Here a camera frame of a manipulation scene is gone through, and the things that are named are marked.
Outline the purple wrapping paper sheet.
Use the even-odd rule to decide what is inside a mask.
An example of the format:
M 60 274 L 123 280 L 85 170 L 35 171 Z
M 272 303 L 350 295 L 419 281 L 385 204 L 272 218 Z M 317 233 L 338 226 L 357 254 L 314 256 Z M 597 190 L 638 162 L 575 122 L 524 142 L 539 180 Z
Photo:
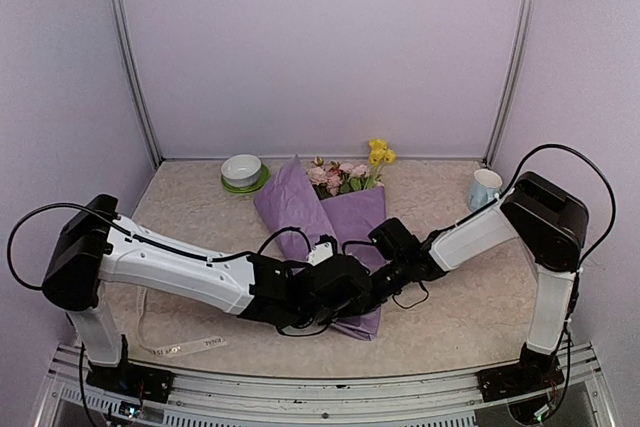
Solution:
M 258 191 L 254 205 L 270 233 L 283 227 L 299 227 L 316 244 L 322 235 L 346 241 L 369 241 L 368 234 L 386 218 L 383 186 L 320 200 L 307 172 L 294 156 Z M 292 232 L 278 236 L 276 243 L 287 260 L 306 260 L 308 249 L 303 238 Z M 372 246 L 349 245 L 347 254 L 355 256 L 371 273 L 386 261 Z M 370 341 L 378 334 L 381 309 L 340 319 L 333 327 L 347 336 Z

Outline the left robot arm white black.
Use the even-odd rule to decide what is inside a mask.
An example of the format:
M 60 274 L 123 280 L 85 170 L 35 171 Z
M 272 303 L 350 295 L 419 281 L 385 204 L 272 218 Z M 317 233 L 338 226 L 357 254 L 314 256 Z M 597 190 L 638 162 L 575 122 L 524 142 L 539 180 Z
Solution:
M 344 307 L 370 297 L 368 269 L 330 244 L 304 261 L 198 249 L 141 228 L 117 213 L 118 200 L 99 194 L 61 229 L 42 283 L 44 296 L 74 319 L 89 360 L 114 368 L 125 346 L 99 297 L 104 282 L 125 283 L 213 306 L 279 331 L 328 325 Z

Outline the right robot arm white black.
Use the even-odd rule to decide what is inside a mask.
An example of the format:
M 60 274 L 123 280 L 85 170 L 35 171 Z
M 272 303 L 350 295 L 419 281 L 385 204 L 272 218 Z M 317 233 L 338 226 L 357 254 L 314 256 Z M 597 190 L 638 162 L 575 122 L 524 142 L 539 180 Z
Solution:
M 588 222 L 581 200 L 533 172 L 520 176 L 505 197 L 425 240 L 391 218 L 369 235 L 388 262 L 372 276 L 371 303 L 378 306 L 408 284 L 435 281 L 517 242 L 529 255 L 536 279 L 534 310 L 517 367 L 546 374 L 555 365 L 575 306 Z

